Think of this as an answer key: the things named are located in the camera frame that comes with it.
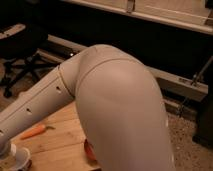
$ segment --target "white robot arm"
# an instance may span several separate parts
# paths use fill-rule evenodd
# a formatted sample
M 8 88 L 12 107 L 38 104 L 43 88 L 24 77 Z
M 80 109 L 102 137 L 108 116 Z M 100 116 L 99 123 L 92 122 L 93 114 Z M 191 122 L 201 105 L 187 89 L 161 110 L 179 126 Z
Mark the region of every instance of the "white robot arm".
M 0 113 L 0 155 L 8 142 L 76 100 L 103 171 L 174 171 L 163 99 L 134 57 L 96 45 L 63 62 Z

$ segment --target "wooden cutting board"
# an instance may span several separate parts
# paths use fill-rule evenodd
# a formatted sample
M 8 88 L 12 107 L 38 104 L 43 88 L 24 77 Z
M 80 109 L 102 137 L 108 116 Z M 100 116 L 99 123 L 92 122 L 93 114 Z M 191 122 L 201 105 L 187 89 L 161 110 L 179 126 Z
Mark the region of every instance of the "wooden cutting board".
M 45 133 L 20 140 L 12 139 L 18 147 L 31 152 L 33 162 L 30 171 L 91 171 L 99 169 L 89 161 L 84 152 L 85 135 L 80 125 L 75 103 L 49 116 L 42 123 L 52 126 Z

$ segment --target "orange vegetable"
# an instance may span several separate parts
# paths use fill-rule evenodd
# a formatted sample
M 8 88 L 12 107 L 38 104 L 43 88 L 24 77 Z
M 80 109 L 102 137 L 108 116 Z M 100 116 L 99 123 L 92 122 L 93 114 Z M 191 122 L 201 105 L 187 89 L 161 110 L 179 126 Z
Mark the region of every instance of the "orange vegetable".
M 47 130 L 47 128 L 53 129 L 53 127 L 46 126 L 44 124 L 39 124 L 35 126 L 34 128 L 31 128 L 30 130 L 25 131 L 20 138 L 23 140 L 23 139 L 30 138 L 35 135 L 44 133 Z

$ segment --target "floor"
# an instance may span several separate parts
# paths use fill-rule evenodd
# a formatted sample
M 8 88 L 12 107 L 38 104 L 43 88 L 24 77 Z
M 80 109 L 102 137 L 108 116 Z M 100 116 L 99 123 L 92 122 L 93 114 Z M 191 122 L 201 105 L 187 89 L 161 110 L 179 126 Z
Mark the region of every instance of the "floor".
M 3 76 L 2 60 L 0 60 L 0 77 Z M 0 87 L 0 111 L 17 99 L 20 92 L 33 85 L 30 76 L 13 87 L 13 97 L 5 99 Z M 194 122 L 168 113 L 171 141 L 174 150 L 177 171 L 213 171 L 213 150 L 192 142 L 196 125 Z

